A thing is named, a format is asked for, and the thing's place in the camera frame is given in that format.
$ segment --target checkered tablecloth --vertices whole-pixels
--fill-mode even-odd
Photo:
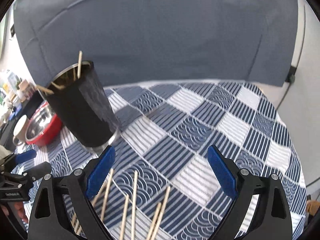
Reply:
[[[215,144],[222,154],[254,175],[279,175],[290,206],[293,239],[303,229],[306,189],[301,165],[288,130],[273,105],[258,87],[249,83],[173,83],[151,87],[106,89],[121,123],[116,150],[115,174],[104,223],[119,238],[125,193],[132,195],[134,170],[139,171],[136,239],[146,238],[156,204],[171,185],[168,204],[157,240],[207,239],[231,204],[207,159],[207,148]],[[96,155],[86,152],[68,131],[46,147],[37,148],[34,160],[19,172],[48,161],[54,176],[83,168]],[[40,181],[25,203],[27,215]],[[253,196],[237,236],[244,234],[253,216],[258,195]],[[100,216],[103,194],[97,202]],[[65,197],[70,216],[73,208]],[[131,237],[129,205],[125,239]]]

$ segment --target person's hand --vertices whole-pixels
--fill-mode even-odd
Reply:
[[[0,206],[1,206],[1,209],[2,209],[3,213],[6,216],[9,216],[8,209],[3,205],[0,205]],[[26,212],[24,210],[23,202],[14,203],[14,208],[18,211],[18,216],[22,219],[22,221],[24,221],[25,223],[29,223],[29,220],[28,220],[28,218],[26,216]]]

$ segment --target black tumbler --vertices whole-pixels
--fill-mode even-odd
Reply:
[[[78,64],[60,72],[44,95],[63,124],[90,152],[100,154],[119,133],[119,121],[111,108],[93,62],[83,61],[80,79]]]

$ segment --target blue gripper pad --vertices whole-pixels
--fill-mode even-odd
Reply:
[[[208,148],[208,162],[216,175],[224,193],[235,200],[238,197],[236,179],[233,177],[217,151],[210,146]]]
[[[16,164],[21,164],[31,159],[34,159],[37,156],[37,152],[34,149],[31,149],[27,152],[16,154],[15,161]]]
[[[98,162],[94,170],[87,178],[87,190],[85,195],[88,199],[97,195],[104,180],[108,176],[108,173],[115,162],[116,152],[111,146],[108,151],[104,154],[103,158]]]

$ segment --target wooden skewer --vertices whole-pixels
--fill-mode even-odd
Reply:
[[[123,240],[123,237],[124,237],[125,223],[126,223],[126,221],[127,221],[128,204],[129,204],[129,195],[127,194],[127,195],[125,196],[125,201],[124,201],[123,214],[122,214],[122,222],[121,222],[121,232],[120,232],[119,240]]]
[[[82,51],[79,51],[79,58],[78,58],[78,79],[80,79],[81,76],[81,64],[82,64]]]
[[[168,198],[169,198],[170,189],[171,189],[171,187],[168,186],[167,190],[165,191],[165,195],[164,195],[164,199],[163,199],[163,202],[162,202],[161,210],[160,210],[160,213],[159,213],[159,216],[158,216],[158,220],[157,220],[155,229],[154,229],[154,231],[152,233],[151,240],[155,240],[156,235],[158,233],[159,226],[161,224],[161,220],[162,220],[162,217],[163,217],[163,214],[164,214],[165,206],[167,205],[167,201],[168,201]]]
[[[138,171],[134,171],[132,215],[131,215],[131,240],[134,240],[135,226],[136,226],[137,183],[138,183]]]
[[[157,218],[158,218],[158,215],[159,215],[159,212],[160,212],[160,208],[161,208],[161,203],[159,202],[157,204],[157,208],[156,208],[155,214],[153,215],[152,223],[151,223],[151,226],[150,226],[150,229],[149,229],[149,232],[148,232],[146,240],[149,240],[151,235],[152,235],[153,229],[155,228],[156,221],[157,221]]]
[[[104,219],[104,213],[106,211],[106,206],[107,206],[107,201],[108,201],[108,194],[109,194],[109,190],[110,190],[110,186],[112,183],[112,176],[113,176],[113,169],[110,169],[109,172],[109,180],[108,180],[108,184],[107,184],[107,188],[106,191],[104,193],[104,198],[103,198],[103,204],[102,204],[102,210],[101,210],[101,215],[100,215],[100,220],[103,222]]]
[[[107,181],[104,181],[104,183],[102,184],[102,186],[101,186],[98,194],[97,194],[97,195],[94,197],[94,199],[91,201],[91,204],[92,204],[93,207],[95,207],[95,205],[96,205],[96,203],[97,203],[97,201],[98,201],[98,198],[100,197],[103,189],[107,186],[107,183],[108,183]],[[79,234],[81,233],[81,230],[82,230],[82,227],[80,226],[79,229],[78,229],[78,226],[79,226],[79,220],[77,220],[76,225],[75,225],[75,227],[74,227],[74,230],[75,230],[75,232],[76,232],[77,235],[79,235]]]
[[[53,91],[47,88],[44,88],[43,86],[36,85],[37,89],[41,90],[42,92],[45,92],[48,95],[53,95]]]
[[[54,83],[54,82],[51,82],[51,84],[52,85],[54,85],[55,86],[55,88],[57,88],[57,89],[59,89],[59,90],[62,90],[62,89],[64,89],[65,88],[65,86],[59,86],[59,85],[57,85],[56,83]]]

